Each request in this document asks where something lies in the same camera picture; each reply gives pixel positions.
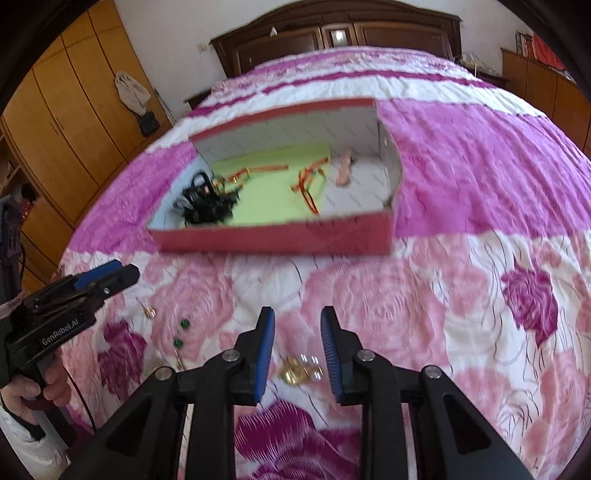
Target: floral bedspread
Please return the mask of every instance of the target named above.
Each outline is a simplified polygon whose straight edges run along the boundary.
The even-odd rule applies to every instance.
[[[195,157],[189,135],[240,115],[373,97],[404,180],[383,258],[158,253],[146,221]],[[277,332],[262,405],[237,409],[243,479],[356,479],[360,411],[328,379],[292,388],[281,358],[324,358],[320,310],[396,365],[440,365],[539,479],[554,479],[589,428],[591,164],[540,111],[421,52],[343,48],[287,57],[216,85],[115,180],[76,231],[67,273],[112,258],[141,278],[64,348],[103,424],[158,366],[230,348],[272,306]],[[145,317],[143,305],[157,311]],[[72,410],[87,421],[79,399]],[[411,465],[415,476],[415,467]]]

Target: yellow-green paper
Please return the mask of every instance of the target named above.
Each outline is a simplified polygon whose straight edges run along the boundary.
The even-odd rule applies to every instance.
[[[250,179],[240,192],[240,200],[234,207],[234,217],[227,225],[269,225],[294,220],[314,218],[300,191],[292,192],[297,184],[298,172],[322,158],[330,158],[328,145],[305,145],[277,150],[257,152],[243,157],[211,163],[217,176],[230,176],[242,168],[289,165],[288,170],[251,173]],[[310,187],[310,193],[320,209],[324,198],[325,179],[317,175]]]

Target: shelf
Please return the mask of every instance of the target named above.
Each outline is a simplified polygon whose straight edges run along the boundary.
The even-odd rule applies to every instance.
[[[22,171],[21,171],[21,167],[20,166],[16,167],[14,170],[12,170],[10,172],[10,175],[3,182],[2,187],[0,188],[0,197],[4,197],[4,196],[12,193],[11,192],[12,187],[14,187],[15,181],[18,178],[19,174],[21,174],[21,173],[22,173]]]

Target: metal screw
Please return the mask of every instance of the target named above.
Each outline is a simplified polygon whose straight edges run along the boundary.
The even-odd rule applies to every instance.
[[[436,367],[435,365],[429,365],[428,367],[425,367],[425,375],[429,378],[436,379],[441,378],[443,372],[441,371],[441,368]]]
[[[156,370],[156,378],[158,380],[168,380],[173,376],[173,369],[170,367],[160,367]]]
[[[371,362],[375,358],[375,353],[365,348],[357,352],[357,358],[362,362]]]
[[[240,358],[240,352],[238,350],[226,350],[222,353],[222,358],[226,362],[235,362]]]

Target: black bag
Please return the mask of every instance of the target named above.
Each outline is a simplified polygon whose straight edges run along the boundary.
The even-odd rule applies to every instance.
[[[146,112],[142,116],[135,116],[138,119],[139,131],[142,132],[142,135],[145,137],[149,137],[160,128],[160,123],[156,119],[154,112]]]

